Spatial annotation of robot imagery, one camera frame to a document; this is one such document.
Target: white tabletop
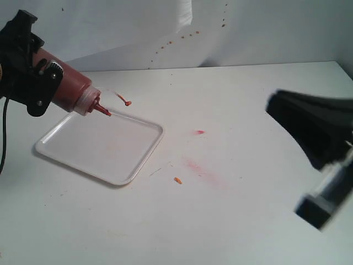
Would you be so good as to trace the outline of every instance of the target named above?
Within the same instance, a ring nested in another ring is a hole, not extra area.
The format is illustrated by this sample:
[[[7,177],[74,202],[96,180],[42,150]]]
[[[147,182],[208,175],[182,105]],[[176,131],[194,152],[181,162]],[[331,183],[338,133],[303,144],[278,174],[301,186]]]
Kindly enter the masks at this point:
[[[114,188],[33,152],[63,110],[32,118],[10,102],[1,265],[352,263],[353,200],[323,232],[297,217],[324,175],[265,112],[277,88],[353,97],[335,62],[87,75],[165,136],[137,177]]]

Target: plastic bottle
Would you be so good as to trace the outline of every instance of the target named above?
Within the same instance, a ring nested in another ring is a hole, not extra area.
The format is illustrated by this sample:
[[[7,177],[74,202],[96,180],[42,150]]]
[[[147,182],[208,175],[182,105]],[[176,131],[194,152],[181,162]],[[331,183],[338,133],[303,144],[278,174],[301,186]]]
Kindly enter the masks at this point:
[[[39,49],[33,54],[33,65],[41,59],[55,60],[63,68],[63,79],[52,99],[52,102],[67,112],[75,111],[83,116],[96,109],[108,116],[110,112],[99,104],[100,90],[92,86],[92,81],[71,66],[60,61],[51,53]]]

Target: white tray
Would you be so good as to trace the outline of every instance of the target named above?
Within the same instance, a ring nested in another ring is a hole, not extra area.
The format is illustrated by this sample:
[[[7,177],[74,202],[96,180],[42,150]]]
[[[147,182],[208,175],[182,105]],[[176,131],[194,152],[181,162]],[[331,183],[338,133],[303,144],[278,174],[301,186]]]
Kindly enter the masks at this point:
[[[163,128],[127,114],[69,114],[50,130],[37,152],[113,185],[131,182],[163,137]]]

